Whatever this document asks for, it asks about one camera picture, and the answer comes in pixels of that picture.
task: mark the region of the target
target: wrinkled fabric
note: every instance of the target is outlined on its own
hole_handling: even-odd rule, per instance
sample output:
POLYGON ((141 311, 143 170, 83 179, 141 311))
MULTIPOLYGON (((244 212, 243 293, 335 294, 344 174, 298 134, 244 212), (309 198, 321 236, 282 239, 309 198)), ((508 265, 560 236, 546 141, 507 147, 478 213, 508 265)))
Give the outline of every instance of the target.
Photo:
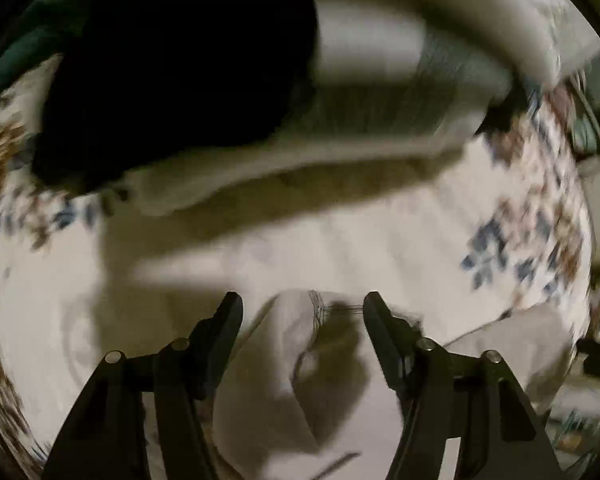
POLYGON ((569 0, 421 0, 546 88, 600 53, 600 38, 569 0))
POLYGON ((128 189, 31 178, 58 61, 0 98, 0 436, 32 478, 104 353, 158 351, 228 290, 244 335, 291 289, 378 290, 440 344, 547 302, 586 332, 590 219, 547 96, 455 155, 303 168, 149 218, 128 189))
POLYGON ((82 33, 87 0, 35 3, 16 24, 14 41, 0 56, 0 94, 26 71, 64 52, 82 33))
MULTIPOLYGON (((295 479, 299 471, 330 480, 387 475, 402 413, 366 332, 362 303, 284 292, 241 345, 216 393, 212 437, 245 480, 295 479)), ((418 325, 417 317, 398 312, 418 325)), ((562 384, 572 345, 560 313, 539 304, 446 349, 473 357, 497 350, 543 410, 562 384)))
POLYGON ((186 148, 266 139, 307 80, 316 28, 313 0, 93 0, 32 170, 88 192, 186 148))
POLYGON ((311 97, 264 142, 190 150, 128 172, 144 213, 169 214, 223 187, 303 166, 459 149, 512 87, 509 66, 404 1, 315 4, 311 97))

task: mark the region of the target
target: blanket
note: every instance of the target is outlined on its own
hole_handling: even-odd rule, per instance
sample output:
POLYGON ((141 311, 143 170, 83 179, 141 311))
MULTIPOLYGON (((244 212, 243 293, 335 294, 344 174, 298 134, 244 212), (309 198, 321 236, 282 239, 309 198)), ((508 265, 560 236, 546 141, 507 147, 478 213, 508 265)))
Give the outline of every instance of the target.
MULTIPOLYGON (((216 393, 212 435, 242 478, 295 479, 298 471, 330 480, 386 477, 403 420, 366 332, 362 303, 341 294, 285 292, 240 348, 216 393)), ((571 345, 555 307, 540 304, 447 349, 474 357, 497 349, 531 401, 546 410, 571 345)), ((454 478, 456 461, 450 464, 441 480, 454 478)), ((152 465, 153 478, 164 476, 159 461, 152 465)))
POLYGON ((551 96, 457 153, 270 174, 151 218, 128 189, 31 179, 57 65, 0 97, 0 442, 30 478, 104 352, 157 351, 227 290, 245 332, 290 289, 378 290, 441 344, 547 302, 586 331, 589 213, 551 96))
POLYGON ((315 0, 311 97, 264 142, 190 150, 126 175, 160 216, 223 187, 307 165, 458 149, 512 88, 505 63, 401 0, 315 0))

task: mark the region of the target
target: floral bedsheet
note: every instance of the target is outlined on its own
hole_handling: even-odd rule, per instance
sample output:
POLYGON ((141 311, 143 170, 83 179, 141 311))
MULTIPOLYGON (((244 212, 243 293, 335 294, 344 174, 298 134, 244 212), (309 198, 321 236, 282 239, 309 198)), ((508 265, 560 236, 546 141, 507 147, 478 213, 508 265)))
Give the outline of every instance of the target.
POLYGON ((246 324, 312 288, 380 290, 443 344, 545 301, 586 331, 592 233, 564 89, 461 154, 307 168, 149 219, 128 189, 70 198, 30 177, 57 64, 0 97, 0 444, 30 478, 104 351, 156 351, 227 290, 246 324))

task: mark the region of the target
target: folded cloth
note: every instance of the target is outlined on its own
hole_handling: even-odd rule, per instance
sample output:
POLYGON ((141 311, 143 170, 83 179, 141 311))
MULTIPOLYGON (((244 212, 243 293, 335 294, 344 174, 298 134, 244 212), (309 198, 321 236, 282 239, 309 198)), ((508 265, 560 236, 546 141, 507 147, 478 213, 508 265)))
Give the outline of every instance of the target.
MULTIPOLYGON (((417 323, 404 309, 394 315, 417 323)), ((450 352, 503 354, 532 400, 560 387, 571 335, 550 304, 465 335, 450 352)), ((280 294, 238 350, 214 402, 213 441, 246 480, 384 478, 402 433, 362 298, 280 294)))
POLYGON ((314 92, 264 142, 195 150, 128 172, 161 216, 217 190, 310 164, 460 148, 510 87, 509 67, 404 2, 315 0, 314 92))
POLYGON ((547 87, 600 52, 600 38, 569 0, 422 0, 547 87))

